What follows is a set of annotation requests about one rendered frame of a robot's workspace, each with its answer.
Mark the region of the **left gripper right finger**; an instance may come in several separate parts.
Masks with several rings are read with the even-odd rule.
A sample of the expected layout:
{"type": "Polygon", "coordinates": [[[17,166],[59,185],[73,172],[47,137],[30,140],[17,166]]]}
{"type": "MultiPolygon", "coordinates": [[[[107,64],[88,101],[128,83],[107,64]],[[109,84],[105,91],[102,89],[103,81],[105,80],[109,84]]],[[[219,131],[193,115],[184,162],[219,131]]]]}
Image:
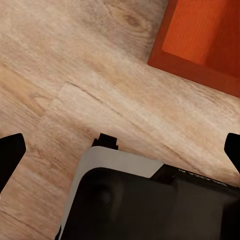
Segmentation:
{"type": "Polygon", "coordinates": [[[227,135],[224,151],[240,173],[240,135],[229,133],[227,135]]]}

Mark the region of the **storage box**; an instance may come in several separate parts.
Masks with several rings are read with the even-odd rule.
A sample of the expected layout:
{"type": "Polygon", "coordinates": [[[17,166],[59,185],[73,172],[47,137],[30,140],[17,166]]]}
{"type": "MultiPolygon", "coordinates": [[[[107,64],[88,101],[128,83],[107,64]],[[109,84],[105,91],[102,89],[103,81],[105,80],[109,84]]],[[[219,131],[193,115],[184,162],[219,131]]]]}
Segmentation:
{"type": "Polygon", "coordinates": [[[168,0],[147,64],[240,98],[240,0],[168,0]]]}

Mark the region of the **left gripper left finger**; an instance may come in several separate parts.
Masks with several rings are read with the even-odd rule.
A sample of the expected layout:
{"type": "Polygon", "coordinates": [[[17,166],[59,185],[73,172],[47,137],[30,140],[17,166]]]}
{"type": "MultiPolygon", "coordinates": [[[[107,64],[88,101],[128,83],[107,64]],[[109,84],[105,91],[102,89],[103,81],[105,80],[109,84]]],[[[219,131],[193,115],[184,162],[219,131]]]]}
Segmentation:
{"type": "Polygon", "coordinates": [[[21,133],[0,138],[0,193],[26,152],[21,133]]]}

